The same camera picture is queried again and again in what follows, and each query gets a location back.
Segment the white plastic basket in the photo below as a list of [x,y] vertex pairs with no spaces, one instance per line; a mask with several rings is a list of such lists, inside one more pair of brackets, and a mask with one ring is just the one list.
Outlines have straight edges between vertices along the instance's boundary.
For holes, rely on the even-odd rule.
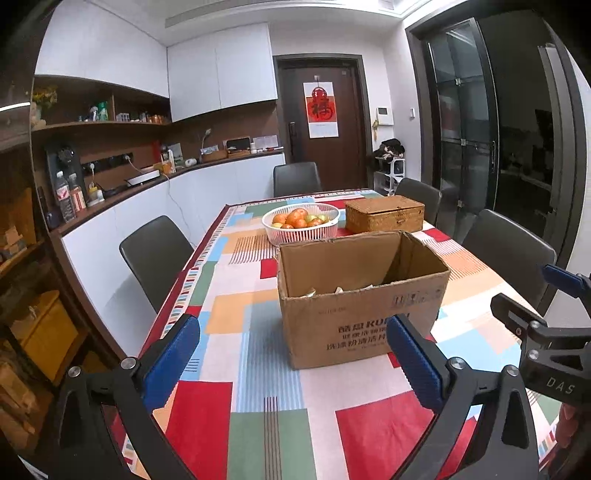
[[[281,229],[271,226],[275,215],[290,213],[296,208],[303,208],[309,215],[326,215],[329,221],[319,226],[298,229]],[[322,240],[323,238],[334,238],[339,228],[339,209],[326,203],[294,203],[271,210],[262,218],[262,224],[267,232],[269,241],[278,247],[281,244],[302,242],[305,240]]]

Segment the dining chair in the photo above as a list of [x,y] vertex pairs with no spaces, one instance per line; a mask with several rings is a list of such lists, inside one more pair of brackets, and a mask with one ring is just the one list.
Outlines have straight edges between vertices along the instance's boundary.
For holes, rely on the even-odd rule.
[[441,192],[422,181],[404,178],[398,184],[395,195],[421,202],[425,206],[425,221],[435,225],[439,206],[441,205]]
[[322,192],[318,167],[313,161],[277,165],[273,169],[275,197]]
[[166,215],[138,228],[119,252],[157,312],[193,253],[182,231]]
[[541,269],[556,263],[554,248],[491,210],[480,212],[462,246],[503,277],[533,308],[538,307],[547,285]]

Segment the open cardboard box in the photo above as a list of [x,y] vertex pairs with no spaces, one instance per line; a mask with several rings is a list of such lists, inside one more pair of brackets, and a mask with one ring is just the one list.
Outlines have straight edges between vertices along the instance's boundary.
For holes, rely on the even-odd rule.
[[[283,332],[296,369],[389,352],[385,322],[397,313],[427,336],[450,275],[435,252],[402,231],[282,245],[278,265]],[[336,294],[338,287],[344,292]],[[311,289],[316,294],[304,297]]]

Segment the colorful tablecloth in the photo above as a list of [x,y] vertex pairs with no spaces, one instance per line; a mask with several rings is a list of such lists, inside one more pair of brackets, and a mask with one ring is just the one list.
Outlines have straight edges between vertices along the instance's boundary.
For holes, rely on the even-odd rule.
[[[193,473],[203,480],[389,479],[433,418],[422,408],[393,354],[295,371],[288,363],[277,294],[275,249],[261,217],[290,203],[340,209],[340,192],[226,207],[182,272],[148,343],[184,312],[199,318],[201,340],[166,406],[154,417]],[[490,311],[505,293],[527,305],[501,277],[425,223],[415,236],[452,270],[433,339],[472,368],[519,364],[519,346]],[[560,403],[528,392],[540,458],[554,446]],[[472,407],[442,476],[458,466],[476,425]],[[126,438],[123,454],[147,478]]]

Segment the glass door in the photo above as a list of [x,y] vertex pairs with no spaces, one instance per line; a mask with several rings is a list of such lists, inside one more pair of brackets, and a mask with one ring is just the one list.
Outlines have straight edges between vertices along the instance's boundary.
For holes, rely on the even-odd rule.
[[493,208],[498,177],[498,113],[491,66],[474,19],[427,40],[439,103],[437,226],[462,241],[478,213]]

